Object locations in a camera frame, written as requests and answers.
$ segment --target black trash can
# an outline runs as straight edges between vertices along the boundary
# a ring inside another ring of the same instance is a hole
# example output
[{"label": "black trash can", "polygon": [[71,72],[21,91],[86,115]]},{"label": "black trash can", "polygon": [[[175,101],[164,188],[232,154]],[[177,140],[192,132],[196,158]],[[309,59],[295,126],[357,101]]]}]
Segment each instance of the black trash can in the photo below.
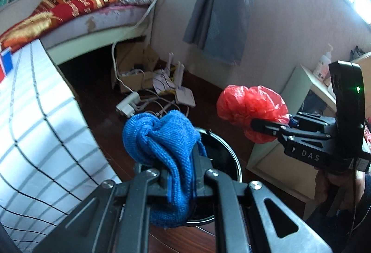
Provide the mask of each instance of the black trash can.
[{"label": "black trash can", "polygon": [[[207,156],[210,158],[213,167],[223,171],[233,180],[242,182],[242,170],[240,162],[231,147],[219,136],[211,131],[196,128],[201,134],[201,141],[205,146]],[[138,164],[137,172],[147,170],[148,167]],[[214,221],[214,211],[211,205],[197,205],[193,215],[185,226],[201,226]]]}]

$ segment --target mattress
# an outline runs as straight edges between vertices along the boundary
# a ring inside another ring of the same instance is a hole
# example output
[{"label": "mattress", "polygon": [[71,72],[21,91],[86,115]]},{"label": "mattress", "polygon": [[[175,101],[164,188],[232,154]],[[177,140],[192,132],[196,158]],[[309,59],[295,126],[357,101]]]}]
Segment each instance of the mattress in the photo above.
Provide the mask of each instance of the mattress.
[{"label": "mattress", "polygon": [[147,6],[110,6],[75,18],[40,38],[50,49],[65,41],[105,29],[135,25],[147,11]]}]

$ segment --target blue towel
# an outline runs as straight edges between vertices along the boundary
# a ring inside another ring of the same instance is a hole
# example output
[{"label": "blue towel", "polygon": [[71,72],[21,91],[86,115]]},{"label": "blue towel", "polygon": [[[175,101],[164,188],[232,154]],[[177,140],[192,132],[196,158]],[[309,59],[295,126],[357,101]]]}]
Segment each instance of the blue towel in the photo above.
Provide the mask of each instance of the blue towel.
[{"label": "blue towel", "polygon": [[136,162],[152,166],[159,159],[169,169],[168,204],[152,207],[151,222],[164,228],[183,225],[195,196],[192,148],[196,143],[206,156],[200,133],[181,112],[170,111],[161,119],[149,113],[131,117],[122,138]]}]

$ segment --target person's hand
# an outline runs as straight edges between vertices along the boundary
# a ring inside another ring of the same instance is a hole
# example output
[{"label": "person's hand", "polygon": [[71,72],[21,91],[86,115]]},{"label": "person's hand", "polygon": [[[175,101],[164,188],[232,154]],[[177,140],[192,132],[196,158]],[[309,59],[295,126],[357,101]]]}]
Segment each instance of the person's hand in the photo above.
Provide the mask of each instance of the person's hand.
[{"label": "person's hand", "polygon": [[[344,201],[340,205],[340,210],[353,210],[353,177],[352,171],[344,175],[331,175],[324,173],[324,171],[319,170],[316,175],[316,190],[314,199],[318,204],[323,203],[327,199],[327,193],[330,188],[330,183],[336,186],[345,186],[345,196]],[[356,186],[356,204],[361,200],[363,193],[365,192],[365,173],[357,171],[355,186]]]}]

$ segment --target bed frame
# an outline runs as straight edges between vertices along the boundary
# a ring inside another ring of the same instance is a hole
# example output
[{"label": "bed frame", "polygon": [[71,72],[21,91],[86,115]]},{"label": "bed frame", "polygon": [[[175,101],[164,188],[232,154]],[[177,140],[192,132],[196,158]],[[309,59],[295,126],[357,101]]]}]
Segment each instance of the bed frame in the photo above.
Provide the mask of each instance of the bed frame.
[{"label": "bed frame", "polygon": [[64,41],[46,51],[53,62],[56,65],[60,65],[87,52],[111,45],[115,41],[121,42],[132,38],[146,36],[146,42],[149,43],[151,40],[153,18],[154,9],[151,11],[147,19],[135,29],[132,29],[132,26],[121,26],[101,30]]}]

